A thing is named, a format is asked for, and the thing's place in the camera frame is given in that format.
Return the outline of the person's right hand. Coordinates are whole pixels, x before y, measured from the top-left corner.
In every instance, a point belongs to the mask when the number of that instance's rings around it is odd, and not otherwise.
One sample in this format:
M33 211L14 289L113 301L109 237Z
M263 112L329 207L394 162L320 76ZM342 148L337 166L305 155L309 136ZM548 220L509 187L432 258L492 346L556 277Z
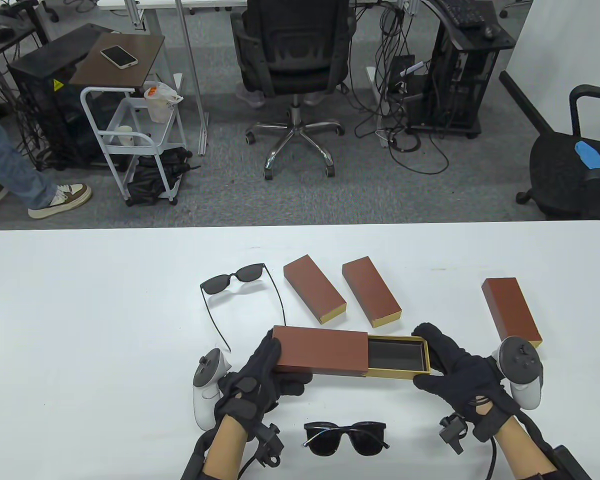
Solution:
M447 402L453 411L474 425L473 435L487 442L521 407L508 394L495 360L469 354L434 324L415 327L413 336L428 343L430 364L439 375L418 374L414 386Z

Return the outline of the person's left hand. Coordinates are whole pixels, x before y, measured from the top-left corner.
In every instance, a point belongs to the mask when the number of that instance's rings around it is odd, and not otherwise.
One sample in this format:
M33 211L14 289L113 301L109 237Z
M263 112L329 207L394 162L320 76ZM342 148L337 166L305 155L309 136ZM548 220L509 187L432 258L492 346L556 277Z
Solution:
M313 380L311 372L276 371L281 354L281 342L269 330L245 366L218 382L221 398L214 406L215 420L233 418L245 430L249 442L280 397L301 396Z

